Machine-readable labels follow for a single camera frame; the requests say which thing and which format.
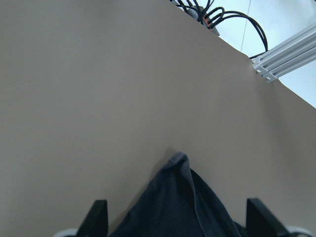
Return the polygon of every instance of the white floor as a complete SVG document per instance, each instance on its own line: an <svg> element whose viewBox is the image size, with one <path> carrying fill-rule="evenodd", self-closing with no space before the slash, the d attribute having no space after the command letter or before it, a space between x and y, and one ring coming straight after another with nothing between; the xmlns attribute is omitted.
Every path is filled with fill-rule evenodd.
<svg viewBox="0 0 316 237"><path fill-rule="evenodd" d="M207 0L198 3L205 6ZM254 18L267 35L269 49L316 21L314 0L215 0L211 9L217 6ZM223 40L249 57L264 51L257 32L246 19L228 19L216 28ZM280 77L280 81L316 108L316 61Z"/></svg>

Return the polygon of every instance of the dark gray fabric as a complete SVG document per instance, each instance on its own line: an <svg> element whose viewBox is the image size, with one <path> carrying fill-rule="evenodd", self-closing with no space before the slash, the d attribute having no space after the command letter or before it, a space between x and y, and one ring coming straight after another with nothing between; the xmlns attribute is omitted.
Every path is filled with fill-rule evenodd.
<svg viewBox="0 0 316 237"><path fill-rule="evenodd" d="M177 153L110 237L240 237L225 207Z"/></svg>

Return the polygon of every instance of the cable bundle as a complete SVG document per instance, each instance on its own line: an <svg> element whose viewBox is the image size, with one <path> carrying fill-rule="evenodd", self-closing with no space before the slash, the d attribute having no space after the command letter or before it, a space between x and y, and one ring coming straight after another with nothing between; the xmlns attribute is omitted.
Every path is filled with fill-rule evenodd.
<svg viewBox="0 0 316 237"><path fill-rule="evenodd" d="M172 2L175 3L175 5L177 7L181 7L183 8L183 10L188 13L188 9L192 9L194 11L196 11L198 17L197 17L197 21L200 22L202 25L204 25L204 22L206 22L206 20L215 12L217 11L221 11L220 13L218 13L217 15L215 15L214 17L210 18L207 21L207 24L209 26L207 26L208 29L213 29L215 26L217 26L219 23L223 22L226 19L229 18L234 18L234 17L241 17L241 18L245 18L248 21L250 21L250 23L253 25L253 27L256 29L256 31L258 32L260 39L265 47L265 52L268 51L268 40L266 37L265 32L263 31L262 27L259 25L258 22L256 22L253 18L251 18L250 16L247 16L246 14L239 12L239 11L225 11L223 7L216 7L213 10L211 10L210 12L206 13L209 8L212 6L212 4L214 3L214 0L208 0L206 7L201 10L197 0L193 0L195 6L193 6L193 4L190 2L190 0L187 0L188 5L185 5L181 0L170 0ZM255 58L263 53L257 54L255 56L252 56L250 58Z"/></svg>

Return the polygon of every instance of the gray cloth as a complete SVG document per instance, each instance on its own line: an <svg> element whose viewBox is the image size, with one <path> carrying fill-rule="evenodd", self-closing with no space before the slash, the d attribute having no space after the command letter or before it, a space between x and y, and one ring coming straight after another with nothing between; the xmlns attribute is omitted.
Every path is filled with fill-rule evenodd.
<svg viewBox="0 0 316 237"><path fill-rule="evenodd" d="M149 183L110 237L240 237L236 225L209 186L177 153Z"/></svg>

